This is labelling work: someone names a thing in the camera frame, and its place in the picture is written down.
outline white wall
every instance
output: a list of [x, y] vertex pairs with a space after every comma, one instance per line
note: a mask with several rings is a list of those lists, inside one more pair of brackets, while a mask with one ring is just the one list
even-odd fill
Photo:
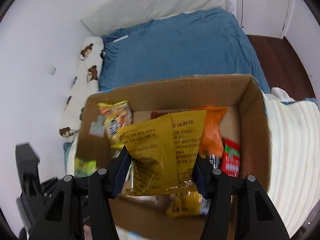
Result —
[[316, 98], [320, 100], [320, 26], [303, 0], [293, 0], [284, 34], [304, 65]]
[[[15, 145], [31, 143], [42, 181], [64, 176], [59, 123], [81, 45], [92, 35], [79, 19], [95, 1], [16, 0], [0, 24], [0, 206], [15, 234], [23, 226], [15, 203], [21, 193]], [[49, 65], [57, 68], [54, 76]]]

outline mattress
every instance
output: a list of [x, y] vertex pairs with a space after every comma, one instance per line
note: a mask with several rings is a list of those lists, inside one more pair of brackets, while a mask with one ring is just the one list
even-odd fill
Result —
[[233, 14], [213, 8], [150, 20], [102, 36], [99, 90], [188, 75], [250, 74], [270, 93], [257, 55]]

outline wooden floor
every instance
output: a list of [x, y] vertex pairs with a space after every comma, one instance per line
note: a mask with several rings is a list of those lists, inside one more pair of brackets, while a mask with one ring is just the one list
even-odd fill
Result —
[[280, 87], [295, 100], [315, 98], [310, 79], [289, 41], [248, 35], [269, 87]]

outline screw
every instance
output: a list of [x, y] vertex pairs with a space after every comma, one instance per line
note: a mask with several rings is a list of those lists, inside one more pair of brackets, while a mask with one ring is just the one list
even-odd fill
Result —
[[220, 175], [221, 174], [221, 170], [219, 170], [219, 169], [213, 169], [213, 174], [215, 174], [215, 175]]
[[103, 175], [103, 174], [106, 174], [106, 173], [107, 173], [107, 170], [106, 170], [105, 168], [102, 168], [102, 169], [98, 170], [98, 173], [99, 173], [100, 175]]
[[248, 176], [248, 180], [249, 180], [249, 181], [255, 181], [255, 180], [256, 180], [256, 177], [253, 176], [253, 175], [249, 175], [249, 176]]
[[66, 175], [66, 176], [63, 177], [63, 180], [65, 182], [68, 182], [68, 181], [72, 180], [72, 176], [71, 175]]

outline red and green package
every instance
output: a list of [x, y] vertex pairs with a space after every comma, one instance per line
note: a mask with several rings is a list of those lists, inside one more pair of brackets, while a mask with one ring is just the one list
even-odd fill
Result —
[[240, 146], [237, 143], [226, 139], [220, 168], [227, 175], [238, 177], [239, 167]]

